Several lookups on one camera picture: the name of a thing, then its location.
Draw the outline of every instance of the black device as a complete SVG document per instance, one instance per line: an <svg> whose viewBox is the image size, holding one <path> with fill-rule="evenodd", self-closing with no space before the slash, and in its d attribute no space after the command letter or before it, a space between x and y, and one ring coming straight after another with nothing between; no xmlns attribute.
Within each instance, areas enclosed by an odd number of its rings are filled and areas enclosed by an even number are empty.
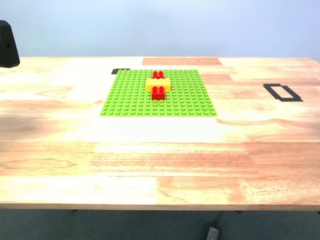
<svg viewBox="0 0 320 240"><path fill-rule="evenodd" d="M19 64L19 54L11 26L0 20L0 68L13 68Z"/></svg>

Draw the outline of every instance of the black object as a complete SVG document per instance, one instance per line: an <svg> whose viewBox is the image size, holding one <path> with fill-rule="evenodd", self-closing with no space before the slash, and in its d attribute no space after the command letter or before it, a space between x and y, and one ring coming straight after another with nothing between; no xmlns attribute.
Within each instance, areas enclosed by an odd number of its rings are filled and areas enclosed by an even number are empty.
<svg viewBox="0 0 320 240"><path fill-rule="evenodd" d="M220 240L222 236L222 228L218 226L218 221L221 218L222 214L225 211L221 211L219 215L216 217L214 222L209 227L209 232L206 237L206 240Z"/></svg>
<svg viewBox="0 0 320 240"><path fill-rule="evenodd" d="M115 68L112 70L111 74L117 74L119 70L130 70L130 68Z"/></svg>
<svg viewBox="0 0 320 240"><path fill-rule="evenodd" d="M13 68L20 64L18 50L11 26L0 20L0 68Z"/></svg>
<svg viewBox="0 0 320 240"><path fill-rule="evenodd" d="M288 86L282 86L279 83L274 84L263 84L263 87L275 98L279 99L281 102L303 102L301 97L296 94L290 87ZM281 97L278 93L276 93L275 90L272 89L272 87L282 87L288 94L290 94L292 97Z"/></svg>

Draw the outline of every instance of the wooden table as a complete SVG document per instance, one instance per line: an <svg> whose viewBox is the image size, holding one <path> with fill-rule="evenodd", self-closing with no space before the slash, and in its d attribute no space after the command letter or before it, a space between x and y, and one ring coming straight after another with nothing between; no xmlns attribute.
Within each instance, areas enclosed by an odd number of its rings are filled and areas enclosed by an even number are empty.
<svg viewBox="0 0 320 240"><path fill-rule="evenodd" d="M218 116L100 117L118 68L197 69ZM320 63L21 58L0 68L0 208L320 211Z"/></svg>

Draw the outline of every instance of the red lego brick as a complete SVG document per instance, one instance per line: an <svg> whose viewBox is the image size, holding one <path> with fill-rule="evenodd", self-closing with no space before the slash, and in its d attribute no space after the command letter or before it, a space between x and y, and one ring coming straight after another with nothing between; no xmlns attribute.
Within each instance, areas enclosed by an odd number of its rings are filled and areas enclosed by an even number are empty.
<svg viewBox="0 0 320 240"><path fill-rule="evenodd" d="M151 100L166 100L166 90L163 86L154 86L151 90Z"/></svg>
<svg viewBox="0 0 320 240"><path fill-rule="evenodd" d="M165 74L163 71L154 71L152 73L152 78L153 79L164 79L165 78Z"/></svg>

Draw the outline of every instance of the yellow lego brick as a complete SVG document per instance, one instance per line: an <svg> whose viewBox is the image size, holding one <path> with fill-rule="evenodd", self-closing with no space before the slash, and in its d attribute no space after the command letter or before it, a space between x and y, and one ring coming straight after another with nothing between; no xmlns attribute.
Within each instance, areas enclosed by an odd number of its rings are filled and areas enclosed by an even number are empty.
<svg viewBox="0 0 320 240"><path fill-rule="evenodd" d="M153 87L164 87L166 91L171 91L171 81L170 78L147 78L145 81L145 90L151 91Z"/></svg>

